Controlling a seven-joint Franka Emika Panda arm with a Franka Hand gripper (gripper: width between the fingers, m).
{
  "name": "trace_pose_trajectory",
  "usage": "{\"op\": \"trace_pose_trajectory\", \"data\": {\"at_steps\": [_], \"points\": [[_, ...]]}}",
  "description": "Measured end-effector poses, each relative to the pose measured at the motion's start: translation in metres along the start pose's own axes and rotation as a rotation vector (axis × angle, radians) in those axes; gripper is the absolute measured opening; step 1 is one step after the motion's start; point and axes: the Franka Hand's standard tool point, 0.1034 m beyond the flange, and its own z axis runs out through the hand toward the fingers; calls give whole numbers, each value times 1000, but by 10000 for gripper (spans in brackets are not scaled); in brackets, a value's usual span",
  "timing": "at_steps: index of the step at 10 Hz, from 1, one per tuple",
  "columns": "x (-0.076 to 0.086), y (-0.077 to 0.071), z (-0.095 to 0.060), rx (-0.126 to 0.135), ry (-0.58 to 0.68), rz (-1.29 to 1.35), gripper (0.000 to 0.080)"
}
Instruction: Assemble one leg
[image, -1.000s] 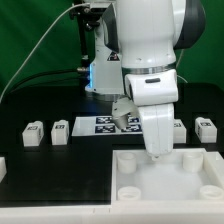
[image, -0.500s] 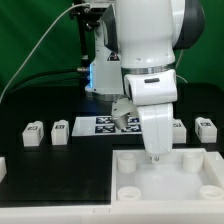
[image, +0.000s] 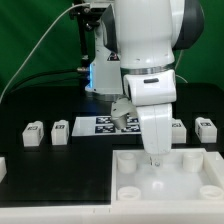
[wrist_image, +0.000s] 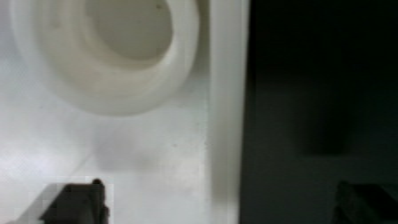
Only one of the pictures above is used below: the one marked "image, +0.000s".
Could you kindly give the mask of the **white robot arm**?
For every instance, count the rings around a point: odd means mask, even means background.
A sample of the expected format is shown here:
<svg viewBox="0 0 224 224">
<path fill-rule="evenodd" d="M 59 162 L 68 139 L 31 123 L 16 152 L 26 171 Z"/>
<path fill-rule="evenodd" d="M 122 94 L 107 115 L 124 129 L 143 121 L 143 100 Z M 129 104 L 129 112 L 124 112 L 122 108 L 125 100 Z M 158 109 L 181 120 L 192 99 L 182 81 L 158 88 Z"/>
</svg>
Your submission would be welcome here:
<svg viewBox="0 0 224 224">
<path fill-rule="evenodd" d="M 171 150 L 176 101 L 175 50 L 190 48 L 204 29 L 199 0 L 85 0 L 97 16 L 90 96 L 110 100 L 116 128 L 136 117 L 150 163 Z"/>
</svg>

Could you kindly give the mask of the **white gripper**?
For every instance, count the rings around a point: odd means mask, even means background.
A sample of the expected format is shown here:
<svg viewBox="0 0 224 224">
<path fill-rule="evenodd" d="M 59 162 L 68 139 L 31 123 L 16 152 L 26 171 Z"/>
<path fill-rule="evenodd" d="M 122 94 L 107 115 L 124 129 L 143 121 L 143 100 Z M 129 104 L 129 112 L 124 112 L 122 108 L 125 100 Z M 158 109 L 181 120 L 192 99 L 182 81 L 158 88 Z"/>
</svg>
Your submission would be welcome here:
<svg viewBox="0 0 224 224">
<path fill-rule="evenodd" d="M 126 115 L 136 116 L 150 164 L 160 166 L 158 154 L 166 154 L 172 144 L 172 102 L 176 101 L 175 72 L 123 77 L 124 95 L 112 103 L 111 121 L 117 129 L 127 126 Z"/>
</svg>

